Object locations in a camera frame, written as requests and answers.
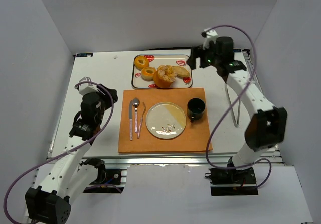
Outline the large orange swirl bread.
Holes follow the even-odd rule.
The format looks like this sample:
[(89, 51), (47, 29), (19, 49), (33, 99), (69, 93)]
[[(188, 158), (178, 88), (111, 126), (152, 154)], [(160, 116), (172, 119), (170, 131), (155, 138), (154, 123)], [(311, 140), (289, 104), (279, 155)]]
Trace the large orange swirl bread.
[(171, 66), (161, 65), (153, 76), (153, 80), (158, 88), (167, 89), (175, 82), (176, 76)]

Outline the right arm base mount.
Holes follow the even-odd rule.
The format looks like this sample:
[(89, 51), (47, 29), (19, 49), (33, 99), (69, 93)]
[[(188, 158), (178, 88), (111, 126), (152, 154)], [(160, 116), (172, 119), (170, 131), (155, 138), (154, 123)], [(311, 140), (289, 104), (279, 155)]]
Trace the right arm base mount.
[(211, 168), (204, 177), (210, 182), (212, 196), (255, 196), (258, 195), (253, 167), (223, 170)]

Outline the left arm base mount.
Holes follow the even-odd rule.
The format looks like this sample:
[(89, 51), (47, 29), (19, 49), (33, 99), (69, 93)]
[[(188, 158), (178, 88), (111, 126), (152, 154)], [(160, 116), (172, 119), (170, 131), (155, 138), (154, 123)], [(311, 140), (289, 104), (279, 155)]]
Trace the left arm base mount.
[(105, 162), (98, 158), (81, 161), (78, 170), (83, 166), (93, 166), (97, 173), (96, 179), (89, 184), (83, 191), (84, 193), (120, 194), (120, 191), (123, 191), (124, 187), (121, 187), (123, 170), (106, 168)]

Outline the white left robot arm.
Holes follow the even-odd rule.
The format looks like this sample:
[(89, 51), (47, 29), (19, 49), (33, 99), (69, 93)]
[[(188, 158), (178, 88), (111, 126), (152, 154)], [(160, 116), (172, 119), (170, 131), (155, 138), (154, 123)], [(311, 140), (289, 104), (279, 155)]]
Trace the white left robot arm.
[(77, 84), (82, 95), (80, 111), (73, 119), (63, 156), (58, 158), (44, 180), (29, 188), (25, 201), (29, 219), (41, 223), (66, 223), (71, 205), (90, 184), (102, 184), (106, 179), (104, 161), (91, 158), (82, 161), (91, 148), (106, 110), (118, 101), (117, 91), (89, 81)]

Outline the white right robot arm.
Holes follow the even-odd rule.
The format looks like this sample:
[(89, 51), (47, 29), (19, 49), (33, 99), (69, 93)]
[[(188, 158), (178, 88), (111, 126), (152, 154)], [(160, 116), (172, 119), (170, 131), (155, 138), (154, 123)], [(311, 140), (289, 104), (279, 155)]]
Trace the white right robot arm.
[(202, 46), (191, 48), (187, 60), (189, 67), (214, 66), (218, 75), (238, 96), (251, 120), (245, 131), (245, 143), (231, 158), (230, 169), (248, 169), (266, 150), (284, 140), (287, 121), (285, 108), (277, 108), (252, 82), (249, 71), (242, 61), (234, 58), (234, 43), (231, 37), (209, 37)]

